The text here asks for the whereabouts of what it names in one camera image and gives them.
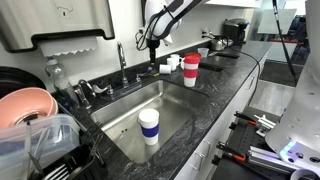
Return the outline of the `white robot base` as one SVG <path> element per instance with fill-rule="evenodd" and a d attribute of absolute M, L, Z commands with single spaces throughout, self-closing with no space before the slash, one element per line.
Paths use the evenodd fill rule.
<path fill-rule="evenodd" d="M 265 141 L 289 165 L 320 174 L 320 0 L 306 0 L 310 54 L 294 95 Z"/>

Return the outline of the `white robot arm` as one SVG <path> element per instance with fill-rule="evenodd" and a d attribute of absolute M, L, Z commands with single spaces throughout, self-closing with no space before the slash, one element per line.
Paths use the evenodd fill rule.
<path fill-rule="evenodd" d="M 168 38 L 181 24 L 189 11 L 208 0 L 146 0 L 145 22 L 150 64 L 156 61 L 156 49 L 160 41 Z"/>

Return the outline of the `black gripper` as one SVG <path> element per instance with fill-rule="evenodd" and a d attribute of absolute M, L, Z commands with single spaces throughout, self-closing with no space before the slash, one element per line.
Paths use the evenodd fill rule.
<path fill-rule="evenodd" d="M 156 49 L 160 46 L 159 40 L 147 40 L 147 47 L 149 48 L 150 63 L 154 64 L 156 60 Z"/>

